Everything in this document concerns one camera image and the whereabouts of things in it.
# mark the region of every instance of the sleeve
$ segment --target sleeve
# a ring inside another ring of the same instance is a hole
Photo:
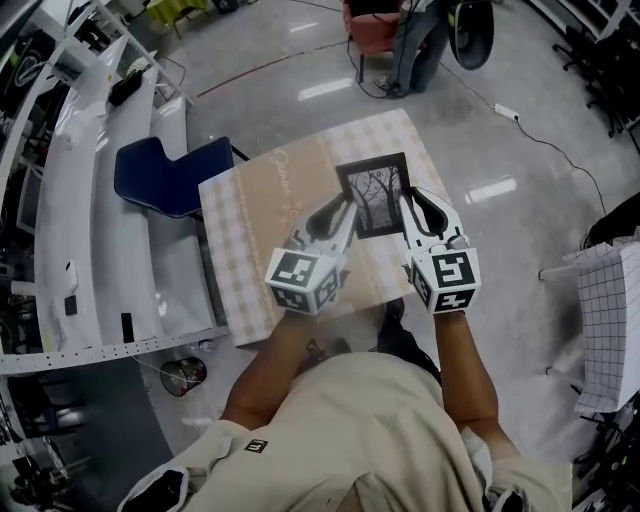
[[[492,510],[506,510],[511,495],[524,496],[523,510],[571,510],[571,469],[571,464],[552,467],[529,457],[494,461],[488,493]]]
[[[133,486],[118,512],[147,510],[177,512],[211,476],[216,462],[231,451],[234,440],[249,430],[226,420],[213,423],[180,455],[155,469]]]

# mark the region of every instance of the floor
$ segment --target floor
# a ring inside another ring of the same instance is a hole
[[[339,0],[318,1],[339,6]],[[489,102],[517,111],[525,130],[562,147],[576,165],[591,171],[610,211],[640,188],[639,157],[630,139],[609,139],[603,117],[585,107],[583,82],[565,73],[562,57],[551,50],[560,35],[537,12],[521,0],[505,0],[494,12],[495,45],[488,63],[465,72],[447,49],[444,64]],[[602,215],[590,178],[552,148],[525,138],[445,69],[425,94],[402,100],[372,99],[353,83],[299,101],[301,90],[355,75],[346,44],[312,51],[346,40],[338,12],[259,0],[224,17],[198,16],[180,30],[181,40],[167,32],[164,54],[186,66],[184,87],[197,98],[188,113],[191,148],[228,135],[254,156],[377,112],[402,107],[409,113],[480,255],[482,291],[468,318],[497,387],[505,431],[523,453],[548,462],[581,453],[593,429],[573,412],[577,395],[544,374],[554,362],[580,370],[578,295],[571,283],[542,284],[537,272],[560,265],[562,255],[576,250]],[[300,52],[305,53],[216,87]],[[389,65],[388,56],[368,59],[369,91],[376,93],[371,81]],[[512,180],[513,190],[482,201],[468,196],[470,189],[497,179]],[[405,327],[436,358],[432,319],[415,295],[406,304]],[[334,326],[354,350],[375,343],[370,313]],[[231,385],[255,354],[255,348],[236,349],[226,339],[211,350],[197,352],[209,376],[184,398],[168,395],[157,373],[141,367],[174,453],[218,417]],[[181,347],[142,360],[158,365],[195,352]]]

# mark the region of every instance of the pants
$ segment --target pants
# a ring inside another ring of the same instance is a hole
[[[627,199],[596,222],[589,231],[589,241],[597,245],[619,236],[630,236],[636,226],[640,226],[640,194]]]
[[[425,12],[402,11],[393,38],[393,65],[387,78],[388,83],[399,86],[397,95],[407,94],[409,88],[424,92],[435,76],[449,40],[445,7],[444,0],[434,0]],[[416,57],[422,43],[425,48]]]
[[[407,363],[419,366],[433,375],[438,384],[442,385],[440,370],[431,358],[418,347],[413,334],[406,331],[399,320],[385,319],[378,333],[378,352],[399,357]]]

